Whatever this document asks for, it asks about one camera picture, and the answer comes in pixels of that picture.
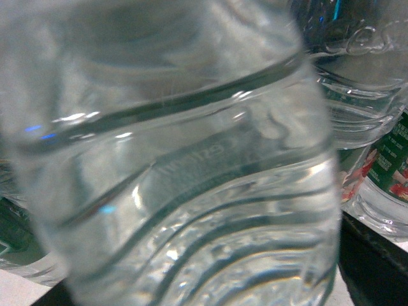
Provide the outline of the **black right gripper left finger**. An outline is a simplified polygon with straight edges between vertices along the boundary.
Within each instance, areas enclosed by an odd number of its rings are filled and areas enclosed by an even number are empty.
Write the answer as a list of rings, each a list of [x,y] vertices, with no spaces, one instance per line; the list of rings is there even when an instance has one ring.
[[[38,298],[31,306],[75,306],[65,283],[60,282]]]

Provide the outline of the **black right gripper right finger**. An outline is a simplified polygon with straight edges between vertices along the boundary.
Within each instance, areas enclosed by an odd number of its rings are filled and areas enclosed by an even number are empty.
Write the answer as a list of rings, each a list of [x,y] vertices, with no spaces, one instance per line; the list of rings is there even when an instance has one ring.
[[[407,252],[347,212],[339,270],[354,305],[407,305]]]

